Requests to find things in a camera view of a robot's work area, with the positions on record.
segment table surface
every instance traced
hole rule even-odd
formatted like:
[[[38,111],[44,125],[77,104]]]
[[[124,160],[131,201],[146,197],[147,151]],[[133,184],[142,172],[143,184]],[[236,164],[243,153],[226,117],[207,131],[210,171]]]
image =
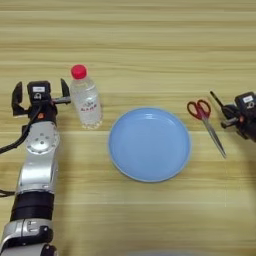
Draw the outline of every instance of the table surface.
[[[1,145],[27,122],[14,119],[10,108],[19,81],[49,80],[58,96],[60,78],[70,83],[70,67],[83,63],[103,102],[96,131],[83,130],[72,106],[59,106],[54,244],[60,255],[255,255],[256,146],[222,130],[209,95],[214,90],[228,103],[255,89],[255,11],[255,0],[1,1]],[[211,102],[226,160],[186,111],[199,97]],[[111,125],[139,106],[164,108],[190,131],[191,160],[172,180],[135,182],[109,159]],[[1,155],[0,188],[15,188],[24,157],[23,146]],[[0,230],[12,204],[13,198],[0,199]]]

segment bottle label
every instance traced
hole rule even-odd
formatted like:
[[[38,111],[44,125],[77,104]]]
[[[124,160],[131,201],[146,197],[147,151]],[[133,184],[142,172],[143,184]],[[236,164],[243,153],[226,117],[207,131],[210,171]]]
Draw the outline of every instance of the bottle label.
[[[94,124],[101,120],[101,105],[99,97],[86,99],[80,105],[81,121],[86,124]]]

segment blue plate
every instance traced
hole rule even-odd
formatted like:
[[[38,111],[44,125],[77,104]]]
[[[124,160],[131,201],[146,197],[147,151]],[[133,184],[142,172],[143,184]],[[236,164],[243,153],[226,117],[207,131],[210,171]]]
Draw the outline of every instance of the blue plate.
[[[144,182],[159,182],[178,174],[187,164],[191,141],[185,125],[173,114],[139,108],[121,116],[108,141],[115,166]]]

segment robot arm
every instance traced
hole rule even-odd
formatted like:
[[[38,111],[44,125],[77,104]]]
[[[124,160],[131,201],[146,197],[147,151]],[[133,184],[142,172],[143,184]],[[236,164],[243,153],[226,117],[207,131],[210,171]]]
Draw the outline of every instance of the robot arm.
[[[13,108],[14,115],[26,112],[31,119],[39,106],[41,111],[34,118],[26,137],[26,160],[20,171],[10,222],[4,228],[1,256],[57,255],[56,248],[49,243],[53,239],[52,213],[58,172],[56,155],[60,142],[55,105],[70,103],[64,80],[62,89],[62,98],[51,99],[48,82],[31,82],[28,84],[31,107],[27,111],[20,106]]]

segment black cable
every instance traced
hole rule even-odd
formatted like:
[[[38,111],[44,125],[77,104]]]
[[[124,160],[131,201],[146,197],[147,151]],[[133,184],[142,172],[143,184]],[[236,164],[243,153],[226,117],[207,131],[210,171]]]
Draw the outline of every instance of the black cable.
[[[36,118],[37,118],[38,114],[41,112],[41,110],[42,110],[42,106],[40,105],[37,112],[35,113],[35,115],[30,119],[29,123],[27,124],[27,126],[24,129],[21,136],[15,142],[13,142],[12,144],[0,148],[0,154],[3,154],[3,153],[5,153],[9,150],[17,148],[20,144],[22,144],[24,142],[24,140],[28,136],[31,125],[34,123],[34,121],[36,120]]]
[[[38,114],[41,112],[41,110],[42,110],[42,105],[40,105],[38,107],[38,110],[36,111],[35,115],[30,119],[29,123],[27,124],[26,128],[24,129],[24,131],[21,134],[21,136],[19,137],[19,139],[17,139],[15,142],[13,142],[10,145],[0,148],[0,154],[3,154],[9,150],[17,148],[20,144],[22,144],[24,142],[24,140],[28,136],[31,125],[34,123],[34,121],[36,120],[36,118],[37,118]],[[7,190],[0,189],[0,198],[13,196],[13,195],[15,195],[15,191],[7,191]]]
[[[7,190],[0,189],[0,198],[14,196],[14,195],[15,195],[15,191],[7,191]]]

